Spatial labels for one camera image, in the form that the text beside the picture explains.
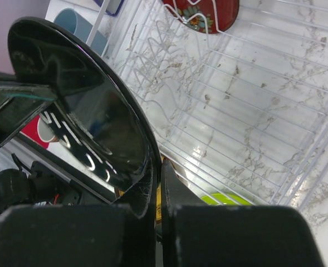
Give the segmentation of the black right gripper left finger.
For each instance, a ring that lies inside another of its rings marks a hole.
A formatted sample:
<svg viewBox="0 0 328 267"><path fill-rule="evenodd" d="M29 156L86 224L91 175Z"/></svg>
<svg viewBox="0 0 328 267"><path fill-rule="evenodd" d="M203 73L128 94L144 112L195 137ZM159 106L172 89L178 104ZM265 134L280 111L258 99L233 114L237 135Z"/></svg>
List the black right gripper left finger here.
<svg viewBox="0 0 328 267"><path fill-rule="evenodd" d="M156 166L112 204L14 205L0 214L0 266L154 266Z"/></svg>

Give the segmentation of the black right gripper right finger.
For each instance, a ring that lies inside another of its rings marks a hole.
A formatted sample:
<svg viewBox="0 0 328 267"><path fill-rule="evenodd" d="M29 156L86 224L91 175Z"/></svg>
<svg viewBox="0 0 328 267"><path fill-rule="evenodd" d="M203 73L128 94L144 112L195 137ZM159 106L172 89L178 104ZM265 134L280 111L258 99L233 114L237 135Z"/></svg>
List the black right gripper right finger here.
<svg viewBox="0 0 328 267"><path fill-rule="evenodd" d="M310 228L286 206L208 205L161 166L165 266L323 266Z"/></svg>

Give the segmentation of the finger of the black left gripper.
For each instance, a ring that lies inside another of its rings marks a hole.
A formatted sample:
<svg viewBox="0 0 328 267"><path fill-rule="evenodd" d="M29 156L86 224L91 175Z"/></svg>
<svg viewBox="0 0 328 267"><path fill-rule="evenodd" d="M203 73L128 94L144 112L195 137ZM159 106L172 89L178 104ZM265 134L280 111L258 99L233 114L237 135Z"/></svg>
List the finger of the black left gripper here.
<svg viewBox="0 0 328 267"><path fill-rule="evenodd" d="M21 82L0 72L0 148L54 101L50 86Z"/></svg>

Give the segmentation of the lime green plate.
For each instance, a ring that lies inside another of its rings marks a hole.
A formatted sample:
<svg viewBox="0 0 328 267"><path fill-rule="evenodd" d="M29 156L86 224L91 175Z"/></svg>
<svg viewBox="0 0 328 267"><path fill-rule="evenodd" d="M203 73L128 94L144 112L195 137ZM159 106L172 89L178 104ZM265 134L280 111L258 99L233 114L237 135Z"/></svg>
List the lime green plate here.
<svg viewBox="0 0 328 267"><path fill-rule="evenodd" d="M247 200L236 194L227 194L227 196L216 192L211 195L204 195L201 199L208 205L252 205Z"/></svg>

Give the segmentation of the plain black plate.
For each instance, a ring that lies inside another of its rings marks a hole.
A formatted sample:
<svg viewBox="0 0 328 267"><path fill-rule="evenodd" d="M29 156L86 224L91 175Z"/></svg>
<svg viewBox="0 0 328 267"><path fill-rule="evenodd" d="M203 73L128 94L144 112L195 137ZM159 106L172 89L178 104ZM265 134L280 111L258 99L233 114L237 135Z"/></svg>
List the plain black plate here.
<svg viewBox="0 0 328 267"><path fill-rule="evenodd" d="M155 193L160 155L153 131L125 82L96 52L35 17L11 25L8 50L19 80L54 92L41 115L68 152L117 190Z"/></svg>

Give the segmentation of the light blue cup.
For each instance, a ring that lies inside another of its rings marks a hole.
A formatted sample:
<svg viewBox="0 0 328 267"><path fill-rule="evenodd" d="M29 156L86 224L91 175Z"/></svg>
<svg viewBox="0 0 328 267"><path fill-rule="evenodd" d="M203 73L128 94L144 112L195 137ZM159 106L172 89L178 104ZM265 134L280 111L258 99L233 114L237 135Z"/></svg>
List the light blue cup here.
<svg viewBox="0 0 328 267"><path fill-rule="evenodd" d="M54 24L66 29L77 38L86 42L92 30L92 24L77 13L74 9L63 9L55 18ZM92 50L102 55L107 44L107 39L99 31L96 31L95 37L90 44Z"/></svg>

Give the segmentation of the yellow patterned black plate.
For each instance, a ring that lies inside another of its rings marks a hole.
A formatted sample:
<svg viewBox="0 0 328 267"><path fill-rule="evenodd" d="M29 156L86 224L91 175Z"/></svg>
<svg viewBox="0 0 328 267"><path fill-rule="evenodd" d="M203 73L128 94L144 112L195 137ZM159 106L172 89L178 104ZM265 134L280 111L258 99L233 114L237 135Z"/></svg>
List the yellow patterned black plate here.
<svg viewBox="0 0 328 267"><path fill-rule="evenodd" d="M161 184L158 185L156 190L156 223L161 224L162 214L161 214Z"/></svg>

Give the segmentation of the pink coffee mug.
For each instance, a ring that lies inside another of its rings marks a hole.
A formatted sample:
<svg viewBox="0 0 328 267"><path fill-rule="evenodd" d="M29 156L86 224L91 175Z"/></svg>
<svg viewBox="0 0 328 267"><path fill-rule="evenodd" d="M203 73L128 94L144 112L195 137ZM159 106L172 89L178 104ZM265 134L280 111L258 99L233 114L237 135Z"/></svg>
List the pink coffee mug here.
<svg viewBox="0 0 328 267"><path fill-rule="evenodd" d="M40 118L37 124L37 133L41 141L45 143L57 142L58 138L48 125Z"/></svg>

